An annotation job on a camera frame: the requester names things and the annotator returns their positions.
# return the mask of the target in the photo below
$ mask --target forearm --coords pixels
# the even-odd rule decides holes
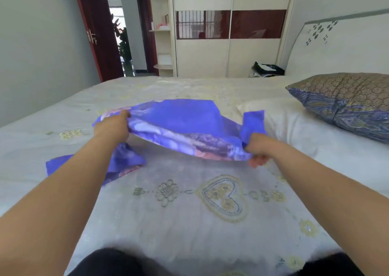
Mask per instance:
[[[365,275],[389,274],[389,199],[284,143],[269,152],[311,214]]]
[[[0,219],[0,274],[60,275],[93,210],[116,143],[92,138]]]

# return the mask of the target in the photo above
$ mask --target heart embroidery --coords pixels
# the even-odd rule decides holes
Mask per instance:
[[[240,222],[247,215],[242,184],[236,177],[217,176],[201,185],[196,193],[209,210],[227,222]]]

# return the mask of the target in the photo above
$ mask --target headboard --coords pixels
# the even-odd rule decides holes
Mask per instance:
[[[285,75],[389,74],[389,9],[305,23]]]

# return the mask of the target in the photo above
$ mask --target patterned pillow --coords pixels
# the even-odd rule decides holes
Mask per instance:
[[[285,88],[324,121],[389,143],[389,75],[315,75]]]

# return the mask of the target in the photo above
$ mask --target door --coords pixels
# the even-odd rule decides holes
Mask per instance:
[[[108,0],[77,0],[100,81],[123,77]]]
[[[158,69],[154,65],[158,64],[157,50],[155,46],[154,33],[151,31],[151,23],[153,15],[151,13],[150,0],[137,0],[140,18],[140,26],[142,28],[143,47],[145,49],[147,72],[154,72],[157,75]]]

